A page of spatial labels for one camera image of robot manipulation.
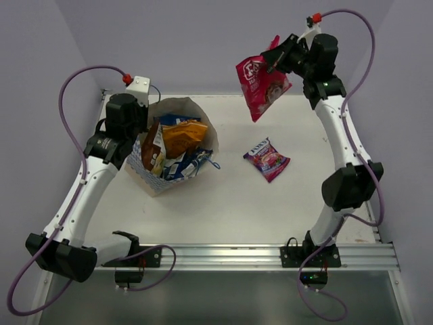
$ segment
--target pink snack bag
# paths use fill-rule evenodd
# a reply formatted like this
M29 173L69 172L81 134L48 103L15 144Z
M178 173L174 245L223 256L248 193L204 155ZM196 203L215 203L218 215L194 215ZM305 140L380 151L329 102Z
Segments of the pink snack bag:
M280 154L267 137L252 150L244 154L244 159L248 159L271 183L290 163L290 158Z
M278 43L277 35L267 50L277 47ZM253 122L256 122L269 106L292 86L284 73L276 70L267 73L266 69L267 65L262 56L246 58L236 66Z

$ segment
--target paper bag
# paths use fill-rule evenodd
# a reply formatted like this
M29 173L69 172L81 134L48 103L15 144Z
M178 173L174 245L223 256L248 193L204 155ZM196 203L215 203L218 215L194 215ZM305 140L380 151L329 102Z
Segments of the paper bag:
M213 153L210 159L214 160L218 153L219 146L217 131L215 131L215 128L203 110L189 97L167 98L165 100L161 100L159 103L149 106L147 126L152 126L154 123L154 117L163 116L168 113L200 117L202 119L202 122L208 126L208 130L206 132L206 136L200 144L200 147L208 150L212 149ZM166 181L161 177L157 177L148 170L144 169L143 163L141 161L141 145L146 135L147 133L142 133L137 137L137 140L133 146L133 151L127 158L125 170L150 196L155 196L177 184L187 181L190 178L197 177L212 167L209 162L205 161L204 164L200 166L197 175L193 173L193 175L190 177L174 179L172 181Z

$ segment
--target white table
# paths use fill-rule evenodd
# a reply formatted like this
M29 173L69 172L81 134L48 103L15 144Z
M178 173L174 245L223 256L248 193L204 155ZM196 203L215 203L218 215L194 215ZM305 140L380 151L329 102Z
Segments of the white table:
M219 134L215 160L221 170L155 198L121 170L102 196L86 240L122 230L152 244L283 244L292 236L301 241L323 207L321 183L334 172L325 131L307 100L283 96L253 123L240 95L190 97ZM272 183L242 158L266 137L292 159ZM368 218L366 206L357 213ZM338 242L374 243L375 237L370 227L348 220Z

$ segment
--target red connector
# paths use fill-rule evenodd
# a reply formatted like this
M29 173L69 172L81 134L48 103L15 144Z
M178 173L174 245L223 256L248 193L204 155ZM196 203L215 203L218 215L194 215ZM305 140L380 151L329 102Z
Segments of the red connector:
M311 20L313 21L313 24L317 24L322 21L322 15L318 12L311 16Z
M133 82L133 78L131 77L131 75L129 73L126 73L123 76L122 80L126 86L129 86Z

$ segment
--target purple snack bag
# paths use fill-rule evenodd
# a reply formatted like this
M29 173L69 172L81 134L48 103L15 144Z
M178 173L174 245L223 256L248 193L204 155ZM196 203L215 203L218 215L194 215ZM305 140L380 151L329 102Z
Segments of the purple snack bag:
M289 164L290 158L280 154L267 137L252 150L244 154L244 159L248 159L271 183Z

